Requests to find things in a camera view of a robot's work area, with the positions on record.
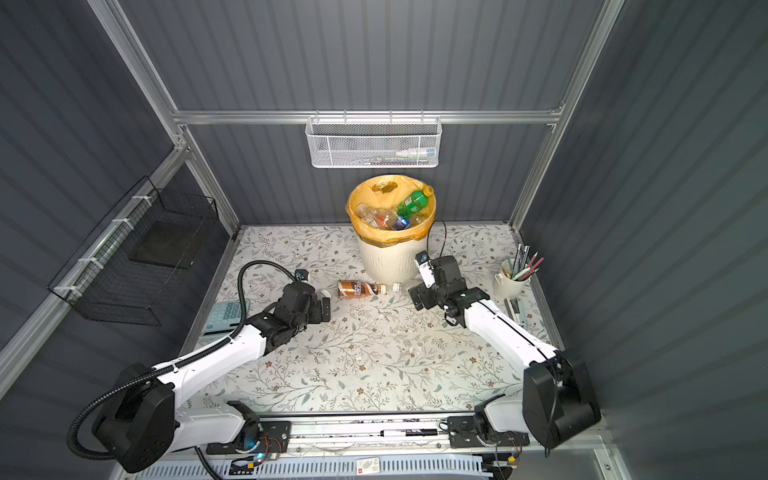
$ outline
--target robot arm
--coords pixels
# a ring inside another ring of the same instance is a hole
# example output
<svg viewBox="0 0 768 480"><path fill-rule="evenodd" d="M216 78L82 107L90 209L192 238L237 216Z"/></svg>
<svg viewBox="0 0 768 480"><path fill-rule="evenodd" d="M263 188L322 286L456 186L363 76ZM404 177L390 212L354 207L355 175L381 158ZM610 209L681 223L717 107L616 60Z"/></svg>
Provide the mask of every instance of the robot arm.
<svg viewBox="0 0 768 480"><path fill-rule="evenodd" d="M478 437L493 442L504 432L531 433L553 449L600 421L586 366L537 339L505 315L486 292L468 289L454 257L416 255L424 283L409 290L417 310L439 306L445 320L477 333L523 372L520 402L499 396L475 407Z"/></svg>
<svg viewBox="0 0 768 480"><path fill-rule="evenodd" d="M235 442L251 450L263 433L259 417L239 402L215 409L180 409L198 390L245 362L258 359L288 343L310 323L330 320L330 299L318 299L307 283L285 286L274 312L251 316L229 343L202 358L176 367L182 360L200 356L209 346L159 363L152 369L135 364L125 369L115 386L122 386L152 371L173 367L143 385L125 389L103 403L92 432L129 473L139 472L165 452L207 443Z"/></svg>

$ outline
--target floral tablecloth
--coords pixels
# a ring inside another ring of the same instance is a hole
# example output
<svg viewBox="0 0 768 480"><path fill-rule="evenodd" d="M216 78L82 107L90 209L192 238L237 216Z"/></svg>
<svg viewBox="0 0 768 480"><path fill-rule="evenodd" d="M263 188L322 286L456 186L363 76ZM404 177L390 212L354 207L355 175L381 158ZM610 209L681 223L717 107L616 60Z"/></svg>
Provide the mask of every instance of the floral tablecloth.
<svg viewBox="0 0 768 480"><path fill-rule="evenodd" d="M432 228L437 257L444 230ZM492 277L515 245L506 225L448 225L445 253L456 257L469 286L480 286L502 308ZM237 299L235 282L248 261L268 259L307 268L310 283L335 293L338 280L369 280L352 227L248 227L217 296ZM244 282L250 314L280 297L285 276L251 267ZM548 340L539 308L526 289L525 327ZM516 371L483 338L449 326L442 312L415 311L407 292L331 300L330 323L310 325L288 344L245 363L200 390L187 407L238 399L256 412L362 412L472 409L499 393L518 395Z"/></svg>

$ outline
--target trash can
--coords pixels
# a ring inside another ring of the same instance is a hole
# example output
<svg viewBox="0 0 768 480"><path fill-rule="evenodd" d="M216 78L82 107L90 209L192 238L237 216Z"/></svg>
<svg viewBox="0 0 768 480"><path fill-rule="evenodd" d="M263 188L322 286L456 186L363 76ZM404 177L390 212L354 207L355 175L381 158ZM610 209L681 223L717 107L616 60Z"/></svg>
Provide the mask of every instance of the trash can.
<svg viewBox="0 0 768 480"><path fill-rule="evenodd" d="M355 213L360 204L372 208L390 208L404 201L413 191L421 190L428 199L420 213L427 215L419 225L405 230L380 230L371 227ZM434 190L429 185L405 175L381 175L362 182L349 195L346 212L357 233L362 264L376 282L392 284L415 278L419 269L415 255L427 247L427 234L435 222Z"/></svg>

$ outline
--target pencil holder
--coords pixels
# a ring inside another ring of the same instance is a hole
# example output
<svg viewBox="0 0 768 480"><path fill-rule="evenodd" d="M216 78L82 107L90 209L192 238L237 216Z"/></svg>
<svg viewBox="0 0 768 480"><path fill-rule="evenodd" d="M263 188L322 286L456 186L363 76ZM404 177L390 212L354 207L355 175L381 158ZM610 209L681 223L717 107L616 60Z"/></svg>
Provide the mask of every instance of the pencil holder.
<svg viewBox="0 0 768 480"><path fill-rule="evenodd" d="M507 263L502 263L502 271L496 273L493 278L493 291L501 298L517 298L522 295L525 286L531 282L531 277L517 282L510 280L506 273L510 273L509 266Z"/></svg>

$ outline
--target vent grille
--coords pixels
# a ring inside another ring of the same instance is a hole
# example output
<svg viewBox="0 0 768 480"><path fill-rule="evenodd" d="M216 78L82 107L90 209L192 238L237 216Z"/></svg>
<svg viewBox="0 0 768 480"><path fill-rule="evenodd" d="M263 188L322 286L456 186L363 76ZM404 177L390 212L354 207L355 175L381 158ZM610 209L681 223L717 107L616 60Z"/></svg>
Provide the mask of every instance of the vent grille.
<svg viewBox="0 0 768 480"><path fill-rule="evenodd" d="M281 458L276 462L265 462L251 475L228 475L229 460L209 459L222 478L312 478L328 476L352 478L356 476L357 457L345 458ZM468 478L487 478L490 473L482 471L482 460L472 455L452 453L428 455L381 455L381 472L375 476L424 475L427 473L452 473ZM210 476L197 460L160 461L144 470L137 480L144 479L209 480Z"/></svg>

